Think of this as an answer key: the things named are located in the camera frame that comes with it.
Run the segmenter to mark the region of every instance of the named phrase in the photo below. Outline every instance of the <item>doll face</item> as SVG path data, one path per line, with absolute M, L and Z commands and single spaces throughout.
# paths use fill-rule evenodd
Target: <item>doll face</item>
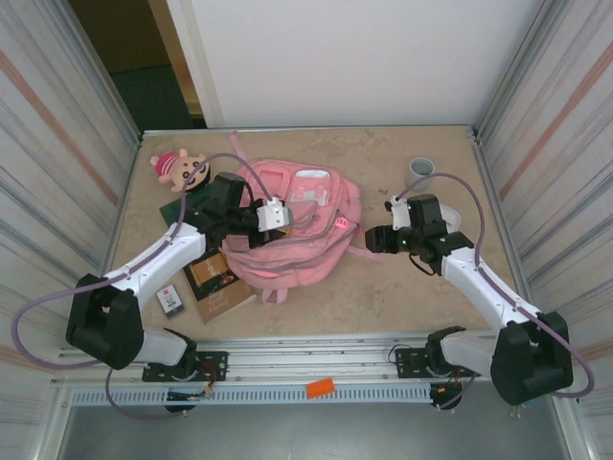
M 200 162 L 203 159 L 204 158 L 184 156 L 178 158 L 174 162 L 172 168 L 170 169 L 170 177 L 172 179 L 172 183 L 174 183 L 171 188 L 173 192 L 181 192 L 183 184 L 185 183 L 185 179 L 187 179 L 190 173 L 192 173 L 192 171 L 200 165 Z M 185 190 L 191 190 L 197 185 L 201 184 L 202 181 L 207 177 L 208 171 L 209 165 L 207 164 L 201 171 L 195 174 L 195 176 L 190 180 L 190 183 Z

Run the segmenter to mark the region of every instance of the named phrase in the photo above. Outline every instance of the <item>table surface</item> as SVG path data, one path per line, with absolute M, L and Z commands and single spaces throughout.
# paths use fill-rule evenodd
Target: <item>table surface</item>
M 404 188 L 404 174 L 412 158 L 431 159 L 436 171 L 454 173 L 475 189 L 486 211 L 484 258 L 503 280 L 514 286 L 481 176 L 463 126 L 411 126 L 278 131 L 244 131 L 238 134 L 249 159 L 279 158 L 335 168 L 355 182 L 362 192 L 362 227 L 390 224 L 383 202 Z M 149 164 L 153 155 L 186 148 L 193 155 L 233 152 L 227 133 L 206 131 L 149 135 L 145 138 L 115 264 L 133 259 L 168 230 L 160 206 L 178 198 L 157 181 Z M 238 163 L 214 161 L 213 174 L 235 172 Z M 463 187 L 435 178 L 426 190 L 462 216 L 461 231 L 476 242 L 479 217 Z M 363 247 L 363 238 L 353 244 Z M 182 271 L 173 283 L 186 311 L 166 319 L 154 296 L 143 310 L 146 327 L 171 328 L 194 339 L 433 331 L 453 325 L 481 329 L 487 323 L 462 293 L 442 277 L 427 277 L 416 270 L 406 254 L 386 255 L 377 264 L 345 254 L 330 276 L 313 286 L 289 291 L 287 301 L 265 306 L 260 298 L 205 325 Z

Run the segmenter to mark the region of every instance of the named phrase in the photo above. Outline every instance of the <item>plush doll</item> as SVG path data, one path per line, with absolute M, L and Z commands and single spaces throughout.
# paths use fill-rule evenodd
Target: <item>plush doll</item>
M 179 149 L 178 155 L 173 151 L 169 151 L 162 156 L 152 156 L 150 163 L 155 167 L 155 171 L 160 176 L 158 178 L 160 183 L 172 182 L 174 185 L 170 189 L 173 192 L 181 192 L 185 179 L 205 158 L 203 154 L 199 154 L 197 157 L 188 156 L 187 150 Z M 207 163 L 202 171 L 196 173 L 185 190 L 190 192 L 196 188 L 203 187 L 209 183 L 210 178 L 211 168 Z

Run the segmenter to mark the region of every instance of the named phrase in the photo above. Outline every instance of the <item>pink backpack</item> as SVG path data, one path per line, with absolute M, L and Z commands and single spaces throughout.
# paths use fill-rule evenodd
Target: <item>pink backpack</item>
M 231 141 L 244 157 L 236 135 Z M 262 300 L 277 291 L 277 305 L 287 297 L 287 290 L 323 280 L 338 264 L 345 251 L 380 261 L 380 256 L 351 246 L 359 230 L 362 215 L 360 191 L 337 171 L 319 166 L 281 160 L 250 163 L 272 196 L 292 210 L 291 233 L 265 246 L 249 249 L 246 237 L 229 236 L 222 245 L 228 266 L 247 284 L 262 288 Z M 253 189 L 254 198 L 264 194 L 245 168 L 238 174 Z M 249 204 L 247 194 L 242 206 Z

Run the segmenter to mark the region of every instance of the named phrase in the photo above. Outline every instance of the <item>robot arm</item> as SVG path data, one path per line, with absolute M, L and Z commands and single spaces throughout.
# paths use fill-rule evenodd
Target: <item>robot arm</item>
M 124 266 L 102 278 L 91 274 L 81 278 L 78 288 L 128 275 L 74 297 L 67 341 L 113 369 L 123 369 L 132 362 L 160 363 L 171 367 L 179 378 L 190 375 L 195 366 L 195 343 L 174 331 L 144 329 L 141 311 L 174 273 L 226 236 L 247 236 L 250 246 L 258 247 L 284 235 L 279 229 L 292 224 L 290 210 L 277 198 L 266 204 L 259 199 L 239 207 L 244 186 L 242 177 L 222 172 L 207 186 L 209 198 L 188 209 L 174 238 L 176 223 Z M 131 269 L 166 243 L 168 246 L 157 257 L 135 271 Z
M 516 310 L 521 306 L 568 340 L 565 321 L 544 314 L 518 296 L 482 260 L 475 264 L 472 242 L 462 233 L 447 233 L 439 201 L 433 195 L 392 198 L 386 207 L 393 225 L 366 232 L 373 252 L 408 252 L 461 290 L 488 321 L 494 338 L 480 338 L 464 328 L 447 328 L 428 336 L 429 367 L 443 375 L 455 366 L 491 377 L 500 396 L 511 404 L 542 396 L 573 382 L 570 354 L 550 335 Z M 506 295 L 501 295 L 481 272 Z

